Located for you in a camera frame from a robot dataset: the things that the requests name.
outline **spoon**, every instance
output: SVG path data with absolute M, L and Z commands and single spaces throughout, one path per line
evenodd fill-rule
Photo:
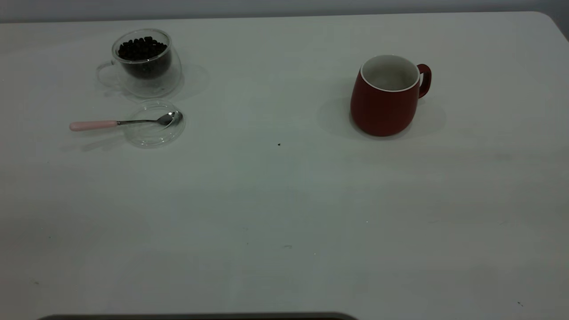
M 174 118 L 176 117 L 176 114 L 178 115 L 178 117 L 175 123 L 177 123 L 182 118 L 182 114 L 179 113 L 178 111 L 174 111 L 174 112 L 168 112 L 164 116 L 161 116 L 156 120 L 130 120 L 130 121 L 107 120 L 107 121 L 72 122 L 71 124 L 69 124 L 69 129 L 71 131 L 86 131 L 86 130 L 94 130 L 102 128 L 112 128 L 114 126 L 120 126 L 120 125 L 140 124 L 143 122 L 154 122 L 159 125 L 167 126 L 171 122 L 173 122 Z

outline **mug rim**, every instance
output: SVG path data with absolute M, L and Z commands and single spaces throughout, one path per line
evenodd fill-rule
M 126 59 L 123 59 L 123 58 L 119 57 L 119 56 L 117 55 L 117 53 L 115 52 L 114 48 L 117 46 L 117 44 L 120 43 L 121 39 L 124 38 L 124 37 L 126 37 L 126 36 L 128 36 L 128 35 L 135 34 L 135 33 L 137 33 L 137 32 L 141 32 L 141 31 L 153 31 L 153 32 L 158 32 L 158 33 L 163 34 L 163 35 L 168 39 L 168 46 L 166 47 L 166 50 L 162 51 L 162 53 L 159 54 L 159 55 L 157 55 L 157 56 L 153 56 L 153 57 L 150 58 L 150 59 L 143 59 L 143 60 L 126 60 Z M 170 51 L 170 48 L 171 48 L 171 47 L 172 47 L 172 38 L 170 38 L 170 35 L 169 35 L 169 34 L 167 34 L 166 32 L 164 32 L 164 31 L 162 31 L 162 30 L 160 30 L 160 29 L 145 28 L 145 29 L 138 29 L 138 30 L 130 31 L 130 32 L 127 32 L 127 33 L 121 35 L 121 36 L 118 37 L 118 39 L 113 43 L 113 46 L 111 47 L 110 50 L 111 50 L 111 52 L 112 52 L 112 54 L 113 54 L 113 58 L 115 58 L 117 61 L 120 61 L 120 62 L 122 62 L 122 63 L 127 63 L 127 64 L 139 64 L 139 63 L 147 63 L 147 62 L 150 62 L 150 61 L 154 61 L 154 60 L 156 60 L 156 59 L 159 59 L 160 57 L 162 57 L 163 55 L 165 55 L 168 51 Z
M 375 85 L 371 84 L 364 76 L 364 66 L 366 63 L 370 62 L 371 60 L 378 58 L 378 57 L 385 57 L 385 56 L 391 56 L 391 57 L 397 57 L 397 58 L 401 58 L 407 62 L 409 62 L 413 67 L 415 67 L 415 70 L 417 71 L 417 79 L 415 79 L 415 82 L 410 85 L 409 87 L 405 88 L 405 89 L 400 89 L 400 90 L 387 90 L 387 89 L 382 89 L 379 87 L 376 87 Z M 402 56 L 398 56 L 398 55 L 377 55 L 377 56 L 373 56 L 371 58 L 369 58 L 368 60 L 366 60 L 364 63 L 362 63 L 361 67 L 360 67 L 360 75 L 361 78 L 364 79 L 364 81 L 372 88 L 374 89 L 378 89 L 380 91 L 384 91 L 384 92 L 403 92 L 403 91 L 407 91 L 409 89 L 411 89 L 412 87 L 416 86 L 417 83 L 419 82 L 419 80 L 421 79 L 421 73 L 419 72 L 419 68 L 417 67 L 416 64 L 414 64 L 413 62 L 411 62 L 409 59 L 404 58 Z

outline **mug handle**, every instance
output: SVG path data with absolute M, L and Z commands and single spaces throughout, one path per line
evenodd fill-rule
M 105 63 L 103 63 L 97 67 L 97 71 L 96 71 L 97 80 L 99 80 L 99 82 L 106 87 L 115 87 L 117 85 L 117 83 L 110 83 L 108 81 L 103 81 L 103 79 L 101 79 L 101 70 L 103 70 L 106 67 L 112 67 L 113 65 L 114 65 L 114 61 L 111 60 L 111 61 L 107 61 L 107 62 L 105 62 Z
M 419 98 L 422 98 L 431 88 L 431 68 L 426 64 L 420 64 L 417 68 L 419 68 L 419 74 L 423 74 L 423 83 L 419 87 Z

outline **double-walled glass cup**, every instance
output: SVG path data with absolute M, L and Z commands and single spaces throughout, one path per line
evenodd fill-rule
M 126 60 L 119 56 L 118 51 L 124 42 L 134 39 L 144 39 L 151 36 L 153 40 L 165 44 L 166 49 L 159 55 L 143 60 Z M 176 88 L 182 75 L 182 65 L 172 45 L 172 38 L 158 29 L 141 29 L 129 32 L 118 38 L 112 47 L 113 60 L 97 68 L 97 78 L 107 86 L 116 83 L 103 81 L 100 72 L 105 67 L 112 67 L 118 84 L 134 94 L 143 98 L 163 96 Z

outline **tabletop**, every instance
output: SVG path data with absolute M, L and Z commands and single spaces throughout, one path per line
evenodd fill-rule
M 159 28 L 180 138 L 138 149 L 99 84 Z M 0 317 L 339 311 L 569 317 L 569 44 L 540 13 L 0 24 Z M 350 120 L 359 66 L 433 72 L 413 123 Z

